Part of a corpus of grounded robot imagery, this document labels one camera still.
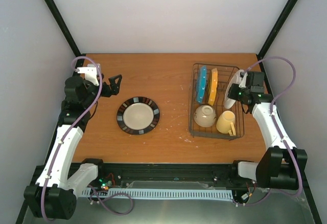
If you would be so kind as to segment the white blue striped plate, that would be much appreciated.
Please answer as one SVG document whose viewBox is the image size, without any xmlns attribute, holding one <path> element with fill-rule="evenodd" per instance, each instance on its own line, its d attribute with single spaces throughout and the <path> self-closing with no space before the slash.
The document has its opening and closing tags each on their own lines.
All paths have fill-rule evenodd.
<svg viewBox="0 0 327 224">
<path fill-rule="evenodd" d="M 240 91 L 239 85 L 244 84 L 243 78 L 244 70 L 236 71 L 233 77 L 231 78 L 224 96 L 223 105 L 225 109 L 230 109 L 235 104 L 235 102 L 238 101 L 238 93 Z"/>
</svg>

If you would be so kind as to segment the orange polka dot plate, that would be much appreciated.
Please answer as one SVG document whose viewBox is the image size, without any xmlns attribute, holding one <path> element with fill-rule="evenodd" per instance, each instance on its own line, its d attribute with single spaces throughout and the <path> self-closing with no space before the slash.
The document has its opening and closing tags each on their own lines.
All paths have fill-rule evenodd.
<svg viewBox="0 0 327 224">
<path fill-rule="evenodd" d="M 218 88 L 218 70 L 217 68 L 211 69 L 211 75 L 209 76 L 209 89 L 208 89 L 208 105 L 213 106 Z"/>
</svg>

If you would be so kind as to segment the yellow ceramic mug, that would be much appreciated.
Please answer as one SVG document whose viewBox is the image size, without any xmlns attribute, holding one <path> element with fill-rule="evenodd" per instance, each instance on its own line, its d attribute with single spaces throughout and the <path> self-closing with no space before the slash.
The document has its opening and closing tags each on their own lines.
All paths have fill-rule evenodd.
<svg viewBox="0 0 327 224">
<path fill-rule="evenodd" d="M 236 136 L 235 122 L 235 114 L 232 111 L 226 110 L 217 119 L 216 129 L 222 134 Z"/>
</svg>

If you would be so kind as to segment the teal polka dot plate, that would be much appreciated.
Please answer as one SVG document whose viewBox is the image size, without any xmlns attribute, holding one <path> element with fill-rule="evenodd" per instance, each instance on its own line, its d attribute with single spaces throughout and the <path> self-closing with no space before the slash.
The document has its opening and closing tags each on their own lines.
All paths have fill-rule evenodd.
<svg viewBox="0 0 327 224">
<path fill-rule="evenodd" d="M 203 102 L 205 88 L 206 88 L 206 75 L 207 68 L 203 65 L 198 72 L 197 86 L 196 86 L 196 101 L 198 103 Z"/>
</svg>

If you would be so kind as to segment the black striped plate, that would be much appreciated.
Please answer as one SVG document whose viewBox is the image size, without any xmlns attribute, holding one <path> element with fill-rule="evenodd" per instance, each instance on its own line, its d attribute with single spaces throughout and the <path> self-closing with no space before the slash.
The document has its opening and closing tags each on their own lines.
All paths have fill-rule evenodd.
<svg viewBox="0 0 327 224">
<path fill-rule="evenodd" d="M 144 135 L 159 123 L 160 109 L 147 97 L 133 97 L 123 102 L 116 114 L 119 128 L 129 135 Z"/>
</svg>

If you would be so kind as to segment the cream ceramic bowl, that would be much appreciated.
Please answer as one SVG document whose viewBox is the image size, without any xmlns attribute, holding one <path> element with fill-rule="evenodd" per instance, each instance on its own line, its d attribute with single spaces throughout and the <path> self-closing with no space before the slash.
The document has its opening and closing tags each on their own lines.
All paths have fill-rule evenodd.
<svg viewBox="0 0 327 224">
<path fill-rule="evenodd" d="M 216 111 L 210 105 L 200 105 L 194 112 L 194 121 L 200 127 L 212 127 L 217 119 Z"/>
</svg>

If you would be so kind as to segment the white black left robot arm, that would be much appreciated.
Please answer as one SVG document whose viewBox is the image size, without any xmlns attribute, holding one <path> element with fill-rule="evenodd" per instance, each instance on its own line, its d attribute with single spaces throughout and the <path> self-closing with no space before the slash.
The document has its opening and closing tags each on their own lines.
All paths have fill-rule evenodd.
<svg viewBox="0 0 327 224">
<path fill-rule="evenodd" d="M 91 118 L 90 109 L 100 97 L 109 98 L 119 93 L 122 76 L 109 78 L 99 85 L 81 76 L 65 81 L 65 99 L 55 133 L 55 141 L 46 165 L 36 180 L 24 191 L 24 198 L 32 214 L 45 220 L 70 219 L 78 197 L 93 182 L 106 180 L 101 159 L 85 159 L 79 169 L 69 176 L 74 153 Z"/>
</svg>

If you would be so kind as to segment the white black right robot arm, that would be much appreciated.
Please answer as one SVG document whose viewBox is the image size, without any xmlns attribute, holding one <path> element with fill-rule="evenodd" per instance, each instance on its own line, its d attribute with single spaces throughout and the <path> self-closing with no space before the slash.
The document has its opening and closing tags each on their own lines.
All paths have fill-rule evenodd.
<svg viewBox="0 0 327 224">
<path fill-rule="evenodd" d="M 265 93 L 264 77 L 263 72 L 238 70 L 227 86 L 224 107 L 231 108 L 235 102 L 246 105 L 266 145 L 259 163 L 234 161 L 233 164 L 239 177 L 254 180 L 259 187 L 300 190 L 308 156 L 288 137 L 272 103 L 273 96 Z"/>
</svg>

